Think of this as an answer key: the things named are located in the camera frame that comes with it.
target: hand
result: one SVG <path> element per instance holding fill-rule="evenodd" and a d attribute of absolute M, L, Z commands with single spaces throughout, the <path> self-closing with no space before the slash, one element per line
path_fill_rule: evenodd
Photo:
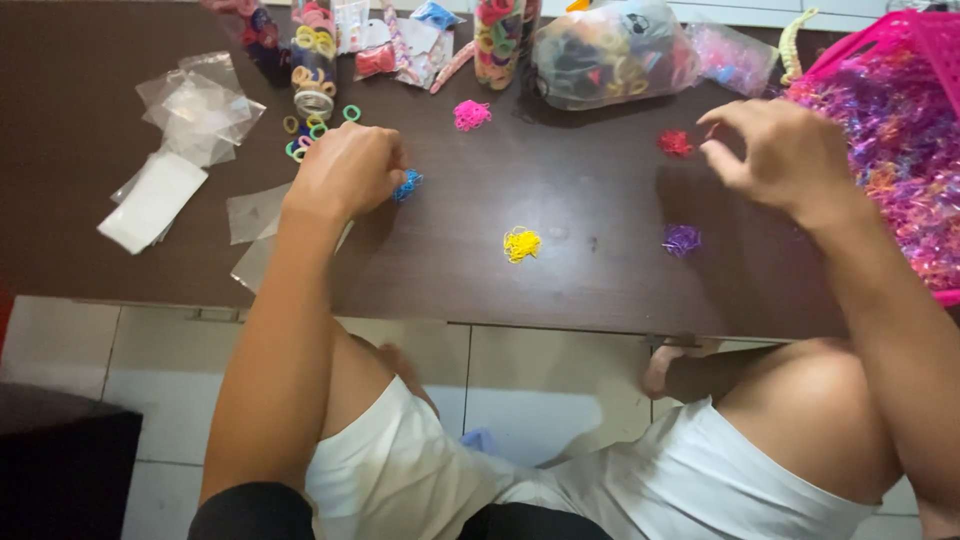
<path fill-rule="evenodd" d="M 747 142 L 745 161 L 719 140 L 700 147 L 724 184 L 785 211 L 803 227 L 830 223 L 866 200 L 850 173 L 843 130 L 817 112 L 755 99 L 718 107 L 697 123 L 725 124 Z"/>
<path fill-rule="evenodd" d="M 348 220 L 385 201 L 406 182 L 407 167 L 396 130 L 345 122 L 307 150 L 283 213 Z"/>

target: white shorts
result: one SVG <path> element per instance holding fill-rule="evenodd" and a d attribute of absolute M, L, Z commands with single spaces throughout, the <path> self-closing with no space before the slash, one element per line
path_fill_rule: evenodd
<path fill-rule="evenodd" d="M 780 467 L 713 408 L 677 407 L 632 443 L 547 470 L 465 448 L 400 378 L 307 470 L 326 540 L 454 539 L 488 503 L 583 515 L 621 539 L 841 539 L 876 509 Z"/>

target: stack of plastic bags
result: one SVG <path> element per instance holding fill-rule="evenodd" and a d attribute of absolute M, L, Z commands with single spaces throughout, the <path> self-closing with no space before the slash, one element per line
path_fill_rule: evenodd
<path fill-rule="evenodd" d="M 163 139 L 113 193 L 119 206 L 97 227 L 133 255 L 163 239 L 206 180 L 204 168 L 233 160 L 233 147 L 266 109 L 244 95 L 226 51 L 183 59 L 179 67 L 136 87 L 147 108 L 143 119 Z"/>

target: person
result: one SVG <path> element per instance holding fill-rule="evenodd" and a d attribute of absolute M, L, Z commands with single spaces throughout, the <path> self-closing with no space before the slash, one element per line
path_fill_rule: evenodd
<path fill-rule="evenodd" d="M 701 150 L 823 253 L 849 344 L 690 358 L 640 377 L 687 403 L 637 441 L 538 470 L 444 434 L 396 348 L 349 335 L 327 267 L 352 217 L 408 166 L 396 131 L 347 123 L 310 147 L 210 427 L 193 540 L 849 538 L 905 473 L 924 536 L 960 534 L 960 331 L 853 183 L 839 127 L 781 101 L 700 124 Z"/>

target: dark wooden table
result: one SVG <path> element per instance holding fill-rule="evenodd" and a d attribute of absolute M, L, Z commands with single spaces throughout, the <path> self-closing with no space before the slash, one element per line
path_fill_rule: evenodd
<path fill-rule="evenodd" d="M 159 146 L 133 87 L 228 39 L 186 4 L 5 2 L 0 20 L 0 280 L 21 294 L 249 306 L 253 295 L 229 275 L 247 245 L 229 246 L 225 200 L 293 178 L 280 126 L 294 113 L 291 90 L 270 88 L 231 49 L 243 88 L 267 112 L 237 159 L 210 169 L 166 239 L 132 257 L 96 226 L 114 208 L 109 194 Z M 470 32 L 458 27 L 458 47 Z M 802 33 L 804 65 L 837 38 Z M 352 71 L 341 59 L 339 80 Z M 399 129 L 425 181 L 353 229 L 335 263 L 336 311 L 599 331 L 844 333 L 802 232 L 727 191 L 701 157 L 672 160 L 655 145 L 661 130 L 695 132 L 703 112 L 737 97 L 705 83 L 564 112 L 521 96 L 518 84 L 485 91 L 469 67 L 436 96 L 386 79 L 343 84 L 338 107 L 355 104 L 363 123 Z M 458 132 L 452 110 L 467 99 L 490 102 L 492 123 Z M 700 228 L 703 247 L 668 255 L 665 224 Z M 540 233 L 537 259 L 503 256 L 515 225 Z"/>

